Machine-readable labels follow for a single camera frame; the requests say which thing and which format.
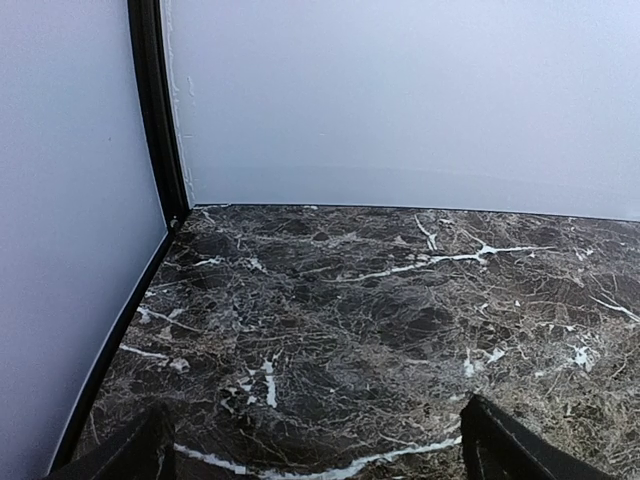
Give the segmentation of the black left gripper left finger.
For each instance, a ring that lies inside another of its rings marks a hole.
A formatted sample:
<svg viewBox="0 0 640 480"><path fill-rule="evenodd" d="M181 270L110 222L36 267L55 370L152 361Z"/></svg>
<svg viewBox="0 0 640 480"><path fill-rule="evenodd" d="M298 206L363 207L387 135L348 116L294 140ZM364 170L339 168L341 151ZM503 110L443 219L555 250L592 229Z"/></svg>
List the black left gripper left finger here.
<svg viewBox="0 0 640 480"><path fill-rule="evenodd" d="M140 412L102 445L47 476L50 480L176 478L175 427L168 407Z"/></svg>

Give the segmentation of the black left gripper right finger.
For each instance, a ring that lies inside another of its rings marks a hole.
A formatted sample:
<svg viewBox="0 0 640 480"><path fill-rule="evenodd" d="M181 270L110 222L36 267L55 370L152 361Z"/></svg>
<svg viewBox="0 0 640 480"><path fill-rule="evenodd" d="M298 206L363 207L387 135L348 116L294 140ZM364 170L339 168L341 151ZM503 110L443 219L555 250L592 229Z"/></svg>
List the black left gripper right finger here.
<svg viewBox="0 0 640 480"><path fill-rule="evenodd" d="M469 479L609 479L552 446L484 396L461 411L462 454Z"/></svg>

